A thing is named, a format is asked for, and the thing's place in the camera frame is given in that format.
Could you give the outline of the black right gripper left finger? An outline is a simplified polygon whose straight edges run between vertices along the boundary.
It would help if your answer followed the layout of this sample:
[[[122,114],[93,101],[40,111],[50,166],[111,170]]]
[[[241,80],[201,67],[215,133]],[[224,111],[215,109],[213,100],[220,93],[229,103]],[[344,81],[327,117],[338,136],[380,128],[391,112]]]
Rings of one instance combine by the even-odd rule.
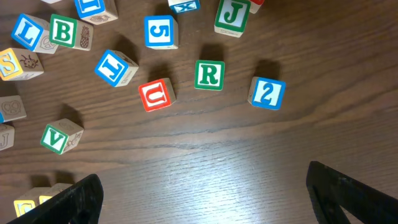
[[[104,199],[103,186],[90,174],[9,224],[90,223],[97,224]]]

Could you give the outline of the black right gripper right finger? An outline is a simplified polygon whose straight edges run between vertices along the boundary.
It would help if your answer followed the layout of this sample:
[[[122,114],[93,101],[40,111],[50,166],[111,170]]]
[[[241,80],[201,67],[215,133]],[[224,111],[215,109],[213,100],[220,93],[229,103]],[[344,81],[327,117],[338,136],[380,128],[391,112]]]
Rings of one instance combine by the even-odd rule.
[[[321,162],[309,164],[306,186],[318,223],[397,223],[397,199]]]

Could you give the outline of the yellow C wooden block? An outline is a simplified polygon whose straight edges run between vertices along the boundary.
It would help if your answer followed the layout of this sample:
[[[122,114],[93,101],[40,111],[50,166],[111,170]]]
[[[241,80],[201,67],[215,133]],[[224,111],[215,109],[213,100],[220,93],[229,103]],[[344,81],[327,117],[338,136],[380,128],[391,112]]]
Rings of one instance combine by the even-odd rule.
[[[25,194],[21,195],[14,201],[14,208],[17,217],[24,215],[36,206],[40,205],[39,197],[48,191],[50,187],[35,187],[28,190]]]

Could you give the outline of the yellow O wooden block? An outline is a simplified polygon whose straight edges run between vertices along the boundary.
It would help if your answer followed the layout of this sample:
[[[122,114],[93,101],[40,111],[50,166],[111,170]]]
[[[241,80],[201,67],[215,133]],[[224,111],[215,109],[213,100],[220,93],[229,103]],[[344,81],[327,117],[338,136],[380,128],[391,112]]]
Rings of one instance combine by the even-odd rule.
[[[57,183],[44,193],[40,194],[39,196],[39,203],[43,204],[47,200],[51,199],[55,195],[59,194],[60,192],[64,191],[65,189],[71,187],[71,184],[64,184],[64,183]]]

